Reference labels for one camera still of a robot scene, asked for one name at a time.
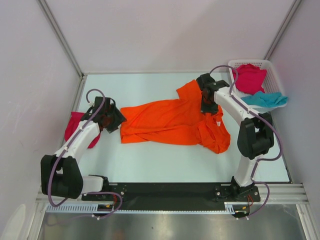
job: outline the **white wall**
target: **white wall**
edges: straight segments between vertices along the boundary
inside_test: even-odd
[[[30,216],[41,158],[62,140],[79,79],[35,0],[1,0],[0,13],[1,236],[18,206]]]
[[[319,10],[319,0],[304,1],[271,60],[289,96],[288,105],[273,115],[286,161],[320,223]]]
[[[293,0],[47,0],[83,72],[209,71],[265,56]]]

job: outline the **black mounting plate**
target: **black mounting plate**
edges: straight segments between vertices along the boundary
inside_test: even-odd
[[[122,210],[131,211],[224,211],[224,202],[248,202],[247,196],[235,198],[228,183],[109,183],[109,190],[122,196]],[[260,202],[256,186],[249,192]],[[89,195],[83,201],[113,201],[111,195]]]

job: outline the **metal floor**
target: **metal floor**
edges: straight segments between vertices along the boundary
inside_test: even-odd
[[[296,205],[267,205],[249,220],[217,214],[115,214],[97,221],[46,213],[38,240],[305,240]]]

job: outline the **wire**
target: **wire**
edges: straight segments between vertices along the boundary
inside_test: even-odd
[[[254,181],[254,175],[255,175],[255,172],[258,168],[258,163],[260,161],[268,161],[268,162],[272,162],[272,161],[275,161],[275,160],[278,160],[282,155],[283,155],[283,144],[282,144],[282,140],[281,140],[281,137],[279,135],[279,133],[275,130],[275,128],[267,121],[265,120],[264,118],[262,118],[261,116],[259,116],[258,114],[252,112],[249,108],[247,108],[240,100],[238,100],[234,94],[232,93],[232,89],[233,87],[235,86],[236,84],[236,81],[238,80],[239,78],[239,73],[237,71],[237,69],[235,69],[234,67],[232,66],[229,66],[229,65],[219,65],[219,66],[216,66],[214,67],[209,74],[211,74],[214,70],[218,69],[218,68],[222,68],[222,67],[226,67],[226,68],[229,68],[229,69],[232,69],[232,71],[235,72],[235,79],[233,81],[233,83],[231,84],[230,86],[230,89],[229,89],[229,95],[230,97],[238,104],[240,105],[246,112],[248,112],[249,114],[253,115],[254,117],[258,118],[260,121],[264,122],[264,124],[266,124],[272,131],[273,133],[275,134],[275,137],[277,139],[277,143],[278,143],[278,146],[279,146],[279,154],[274,157],[274,158],[259,158],[256,162],[255,162],[255,165],[252,169],[252,172],[251,172],[251,175],[250,175],[250,178],[252,180],[253,183],[255,184],[263,184],[265,185],[266,189],[267,189],[267,194],[266,194],[266,198],[264,200],[264,203],[261,205],[260,208],[258,208],[258,210],[256,210],[255,212],[251,213],[250,216],[256,214],[258,211],[260,211],[266,204],[267,204],[267,201],[269,199],[269,196],[270,196],[270,188],[268,186],[268,184],[266,184],[265,182],[262,182],[262,181]]]
[[[217,195],[218,198],[221,198],[221,199],[224,199],[224,198],[227,198],[231,195],[231,192],[229,192],[227,195],[225,196],[220,196],[220,195]]]
[[[251,201],[251,204],[249,205],[249,207],[251,207],[254,204],[254,200],[252,199],[250,194],[247,196],[247,198],[248,198],[248,203]]]
[[[65,224],[65,223],[68,223],[72,220],[75,220],[75,219],[79,219],[79,218],[84,218],[84,217],[91,217],[91,218],[96,218],[97,220],[100,220],[100,219],[106,219],[106,218],[109,218],[110,216],[112,216],[116,211],[118,211],[121,206],[122,206],[122,203],[123,203],[123,199],[121,197],[120,194],[116,193],[116,192],[112,192],[112,191],[99,191],[99,192],[88,192],[87,194],[90,194],[90,195],[104,195],[104,194],[109,194],[109,195],[113,195],[113,196],[117,196],[119,199],[120,199],[120,204],[117,208],[115,208],[114,210],[112,210],[111,212],[107,213],[106,215],[104,216],[98,216],[96,217],[94,214],[82,214],[82,215],[78,215],[78,216],[74,216],[74,217],[71,217],[69,219],[66,219],[66,220],[62,220],[62,221],[59,221],[59,222],[56,222],[54,224],[49,224],[49,223],[46,223],[47,226],[49,227],[53,227],[53,226],[56,226],[56,225],[60,225],[60,224]]]
[[[89,124],[89,122],[98,114],[98,112],[99,112],[99,111],[101,110],[101,108],[104,106],[105,101],[106,101],[106,97],[105,97],[104,93],[103,93],[101,90],[94,88],[94,89],[89,90],[89,91],[86,93],[85,98],[86,98],[86,100],[87,100],[88,103],[90,102],[89,99],[88,99],[88,95],[89,95],[89,93],[91,93],[92,91],[97,91],[97,92],[99,92],[99,93],[102,95],[102,102],[101,102],[100,106],[97,108],[97,110],[96,110],[96,111],[91,115],[91,117],[84,123],[84,125],[82,126],[82,129],[84,129],[84,128]],[[71,144],[75,141],[75,139],[78,137],[78,135],[79,135],[81,132],[82,132],[82,130],[79,129],[79,130],[74,134],[74,136],[72,137],[72,139],[71,139],[71,140],[69,141],[69,143],[66,145],[66,149],[68,149],[68,148],[71,146]],[[54,203],[54,201],[53,201],[53,199],[52,199],[52,195],[51,195],[52,182],[53,182],[53,179],[54,179],[54,175],[55,175],[57,166],[58,166],[60,160],[62,159],[62,156],[67,152],[66,149],[64,149],[64,150],[61,152],[61,154],[58,156],[58,158],[57,158],[56,161],[54,162],[53,167],[52,167],[52,170],[51,170],[51,173],[50,173],[50,177],[49,177],[48,193],[47,193],[47,195],[48,195],[49,203],[50,203],[51,206],[53,206],[53,207],[59,207],[60,205],[62,205],[62,204],[68,199],[68,198],[65,198],[65,199],[63,199],[61,202],[59,202],[59,203],[56,204],[56,203]]]

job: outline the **orange shirt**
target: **orange shirt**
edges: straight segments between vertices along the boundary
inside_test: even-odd
[[[201,113],[202,93],[196,80],[177,89],[177,93],[179,99],[121,108],[127,119],[121,125],[121,142],[201,144],[217,154],[225,152],[230,145],[230,134],[222,121],[222,108],[218,106],[215,115]]]

